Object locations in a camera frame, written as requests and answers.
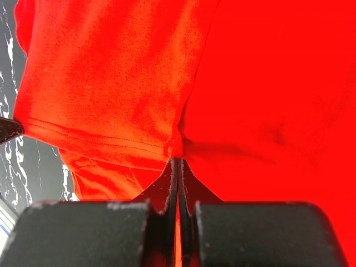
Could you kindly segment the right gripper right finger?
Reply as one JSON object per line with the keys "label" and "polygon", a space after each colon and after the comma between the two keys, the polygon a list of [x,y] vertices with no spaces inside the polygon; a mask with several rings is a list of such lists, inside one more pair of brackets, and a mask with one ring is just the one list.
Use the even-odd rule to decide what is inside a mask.
{"label": "right gripper right finger", "polygon": [[347,266],[326,214],[307,202],[224,202],[177,163],[183,266]]}

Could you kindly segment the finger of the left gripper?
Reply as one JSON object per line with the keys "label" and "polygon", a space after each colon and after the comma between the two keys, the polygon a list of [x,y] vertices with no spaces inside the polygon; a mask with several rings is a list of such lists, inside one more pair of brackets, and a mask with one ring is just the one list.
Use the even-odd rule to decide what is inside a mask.
{"label": "finger of the left gripper", "polygon": [[8,118],[0,118],[0,144],[4,144],[24,134],[22,125]]}

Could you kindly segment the red t shirt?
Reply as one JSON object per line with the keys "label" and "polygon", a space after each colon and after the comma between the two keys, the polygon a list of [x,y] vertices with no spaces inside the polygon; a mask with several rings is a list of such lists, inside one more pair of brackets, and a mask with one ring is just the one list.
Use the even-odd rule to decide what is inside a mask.
{"label": "red t shirt", "polygon": [[225,201],[308,201],[355,265],[354,1],[18,1],[14,108],[80,200],[172,157]]}

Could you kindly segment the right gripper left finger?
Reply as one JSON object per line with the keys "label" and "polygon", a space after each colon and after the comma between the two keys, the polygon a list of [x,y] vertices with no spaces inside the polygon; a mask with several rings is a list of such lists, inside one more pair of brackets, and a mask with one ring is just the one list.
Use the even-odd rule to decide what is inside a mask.
{"label": "right gripper left finger", "polygon": [[174,266],[177,159],[133,201],[42,202],[25,209],[2,266]]}

